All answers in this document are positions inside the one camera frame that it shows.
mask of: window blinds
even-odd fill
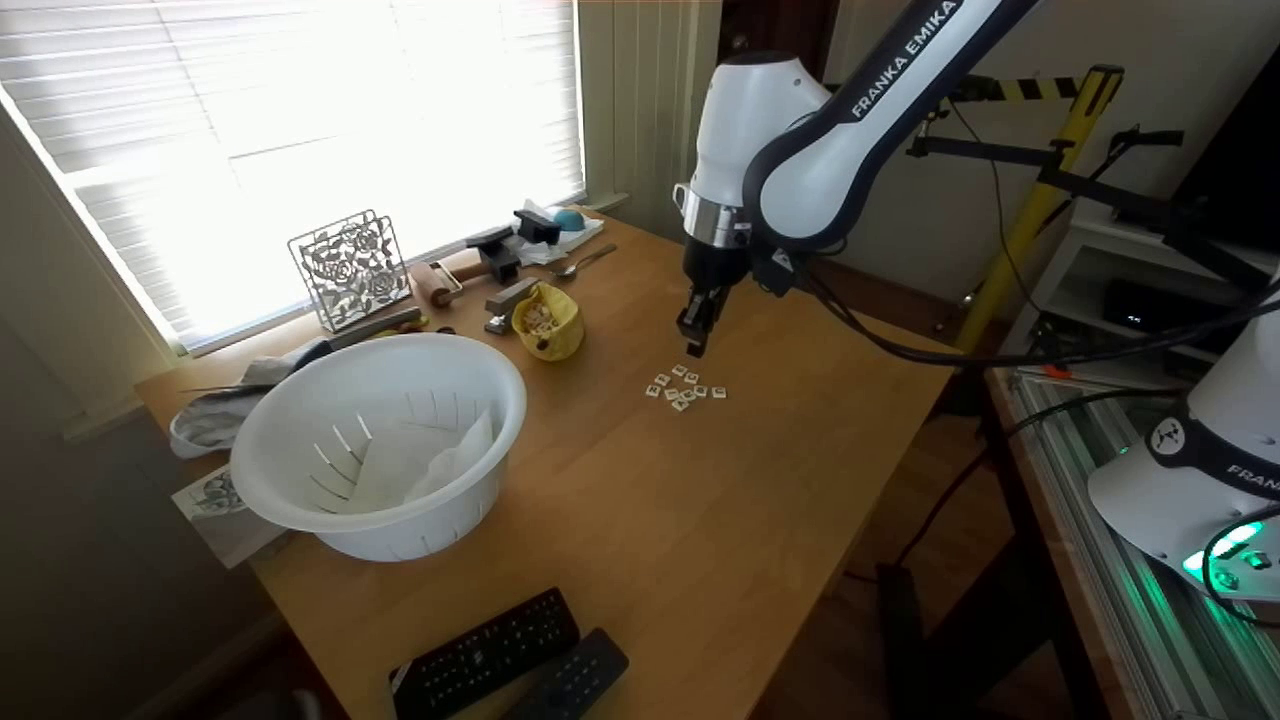
[[[188,351],[306,303],[306,227],[415,256],[584,188],[574,0],[0,0],[0,86]]]

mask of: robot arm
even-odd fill
[[[799,61],[720,64],[696,135],[696,172],[677,184],[691,296],[681,312],[700,355],[747,273],[792,285],[792,261],[849,236],[887,153],[1030,8],[1030,0],[910,0],[833,97]]]

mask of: white plastic bowl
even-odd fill
[[[333,469],[321,454],[365,446],[359,426],[466,429],[484,407],[492,446],[453,486],[379,512],[333,512]],[[519,426],[523,379],[497,347],[465,335],[365,342],[298,368],[252,407],[233,446],[233,482],[254,518],[312,532],[343,557],[420,560],[487,518]]]

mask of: black remote control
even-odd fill
[[[627,655],[603,637],[588,632],[540,684],[513,708],[513,720],[574,720],[584,716],[615,675],[624,675]]]
[[[528,670],[567,654],[578,640],[554,587],[507,610],[497,619],[415,655],[397,684],[397,716],[423,720],[466,708]]]

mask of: paper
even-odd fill
[[[492,416],[479,411],[472,429],[444,433],[427,426],[376,429],[351,498],[336,510],[343,518],[397,510],[411,498],[427,498],[466,472],[492,446]]]
[[[224,565],[235,570],[284,527],[259,522],[254,512],[245,510],[233,469],[216,469],[199,476],[196,486],[172,494],[172,504],[188,518],[196,537],[206,545],[206,552]]]

